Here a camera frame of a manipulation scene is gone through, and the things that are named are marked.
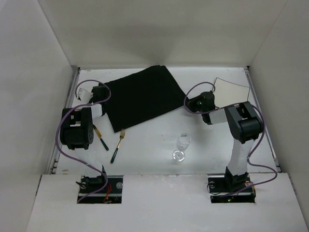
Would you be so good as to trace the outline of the gold fork green handle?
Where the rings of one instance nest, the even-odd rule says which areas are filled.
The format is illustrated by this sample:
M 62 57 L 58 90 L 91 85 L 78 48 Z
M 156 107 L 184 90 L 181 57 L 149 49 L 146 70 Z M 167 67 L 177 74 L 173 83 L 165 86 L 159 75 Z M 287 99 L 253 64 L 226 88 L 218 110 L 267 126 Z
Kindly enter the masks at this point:
M 121 143 L 121 141 L 124 139 L 125 134 L 126 134 L 126 130 L 125 130 L 125 129 L 121 129 L 121 131 L 120 131 L 120 136 L 119 136 L 119 142 L 118 142 L 117 147 L 116 147 L 116 149 L 115 149 L 115 151 L 114 151 L 114 153 L 113 153 L 113 156 L 112 156 L 112 158 L 111 158 L 111 160 L 110 160 L 110 164 L 113 164 L 113 163 L 114 163 L 114 160 L 115 160 L 115 158 L 116 158 L 116 155 L 117 155 L 118 150 L 119 150 L 119 147 L 120 147 L 120 143 Z

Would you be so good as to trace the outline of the gold knife green handle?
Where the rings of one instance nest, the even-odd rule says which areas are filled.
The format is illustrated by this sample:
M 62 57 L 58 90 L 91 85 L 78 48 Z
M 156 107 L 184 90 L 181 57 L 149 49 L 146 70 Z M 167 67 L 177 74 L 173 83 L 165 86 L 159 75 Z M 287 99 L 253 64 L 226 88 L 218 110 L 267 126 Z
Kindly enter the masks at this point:
M 106 145 L 106 143 L 102 139 L 102 135 L 101 135 L 100 131 L 98 130 L 98 128 L 94 124 L 93 124 L 93 129 L 94 129 L 95 133 L 97 134 L 97 136 L 98 136 L 99 140 L 101 141 L 101 143 L 102 143 L 103 147 L 105 148 L 105 150 L 109 151 L 108 146 Z

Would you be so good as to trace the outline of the black cloth placemat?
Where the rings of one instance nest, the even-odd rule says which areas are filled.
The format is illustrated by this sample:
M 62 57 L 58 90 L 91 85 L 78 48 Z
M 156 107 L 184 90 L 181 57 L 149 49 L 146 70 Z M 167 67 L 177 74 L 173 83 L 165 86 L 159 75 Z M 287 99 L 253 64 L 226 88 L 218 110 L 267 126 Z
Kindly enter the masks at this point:
M 105 85 L 111 90 L 105 109 L 114 132 L 178 109 L 185 98 L 167 67 L 160 65 Z

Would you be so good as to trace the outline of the square white plate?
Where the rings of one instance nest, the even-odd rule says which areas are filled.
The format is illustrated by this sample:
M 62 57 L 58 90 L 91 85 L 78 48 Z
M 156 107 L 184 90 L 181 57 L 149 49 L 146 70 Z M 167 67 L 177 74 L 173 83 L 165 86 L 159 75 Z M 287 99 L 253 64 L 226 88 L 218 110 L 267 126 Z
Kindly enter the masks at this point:
M 237 85 L 220 78 L 216 78 L 214 85 L 215 105 L 219 108 L 248 100 L 249 87 Z

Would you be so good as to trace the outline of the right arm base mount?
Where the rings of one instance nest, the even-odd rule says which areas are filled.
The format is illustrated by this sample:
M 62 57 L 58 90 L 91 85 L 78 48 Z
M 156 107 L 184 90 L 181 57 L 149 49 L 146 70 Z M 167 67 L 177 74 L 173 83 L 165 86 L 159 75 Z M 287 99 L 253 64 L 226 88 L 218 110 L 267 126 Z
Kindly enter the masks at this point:
M 255 203 L 256 191 L 248 177 L 236 190 L 230 190 L 223 175 L 208 177 L 207 191 L 211 203 Z

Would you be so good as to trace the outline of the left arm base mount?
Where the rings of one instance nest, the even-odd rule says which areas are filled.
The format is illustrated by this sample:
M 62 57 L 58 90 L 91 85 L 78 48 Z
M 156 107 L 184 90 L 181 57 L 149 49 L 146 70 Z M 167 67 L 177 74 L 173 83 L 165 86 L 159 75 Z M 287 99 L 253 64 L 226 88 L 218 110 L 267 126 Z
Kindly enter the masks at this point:
M 103 176 L 83 176 L 76 181 L 79 186 L 77 202 L 80 204 L 120 204 L 122 202 L 123 176 L 108 176 L 108 184 L 105 184 Z

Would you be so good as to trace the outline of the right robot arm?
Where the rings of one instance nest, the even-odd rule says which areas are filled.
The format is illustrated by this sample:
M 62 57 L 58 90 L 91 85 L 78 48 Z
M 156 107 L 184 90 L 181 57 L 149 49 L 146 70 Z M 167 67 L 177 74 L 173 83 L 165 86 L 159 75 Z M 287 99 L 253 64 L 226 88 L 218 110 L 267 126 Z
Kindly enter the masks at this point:
M 214 93 L 207 91 L 191 99 L 185 98 L 184 106 L 192 113 L 200 113 L 208 125 L 228 124 L 234 143 L 225 169 L 224 187 L 227 192 L 235 192 L 245 187 L 244 183 L 248 181 L 247 157 L 264 131 L 264 124 L 248 101 L 218 108 L 214 100 Z

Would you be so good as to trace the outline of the clear wine glass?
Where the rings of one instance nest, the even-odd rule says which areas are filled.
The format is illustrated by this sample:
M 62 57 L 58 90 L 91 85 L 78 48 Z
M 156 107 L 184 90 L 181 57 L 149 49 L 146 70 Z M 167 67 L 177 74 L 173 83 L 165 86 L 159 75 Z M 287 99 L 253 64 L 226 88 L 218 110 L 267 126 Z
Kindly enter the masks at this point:
M 176 150 L 172 154 L 172 158 L 176 162 L 183 162 L 185 159 L 185 151 L 189 147 L 191 138 L 187 133 L 179 135 L 176 142 Z

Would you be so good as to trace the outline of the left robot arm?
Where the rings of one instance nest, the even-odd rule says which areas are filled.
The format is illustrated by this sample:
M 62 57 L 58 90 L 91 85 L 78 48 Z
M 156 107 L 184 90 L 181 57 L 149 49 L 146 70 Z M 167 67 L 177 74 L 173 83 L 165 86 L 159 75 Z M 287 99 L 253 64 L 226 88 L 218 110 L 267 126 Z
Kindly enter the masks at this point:
M 108 184 L 108 177 L 105 171 L 95 168 L 90 163 L 70 156 L 65 153 L 60 145 L 65 145 L 70 150 L 83 148 L 87 150 L 89 145 L 93 142 L 93 118 L 96 116 L 95 112 L 99 112 L 98 116 L 103 115 L 102 104 L 108 101 L 111 97 L 111 92 L 107 98 L 100 101 L 89 100 L 86 104 L 80 104 L 73 108 L 64 108 L 62 110 L 61 121 L 56 130 L 56 147 L 58 151 L 65 157 L 77 161 L 90 169 L 100 173 L 100 181 L 98 182 L 100 188 L 88 194 L 95 194 L 104 190 Z

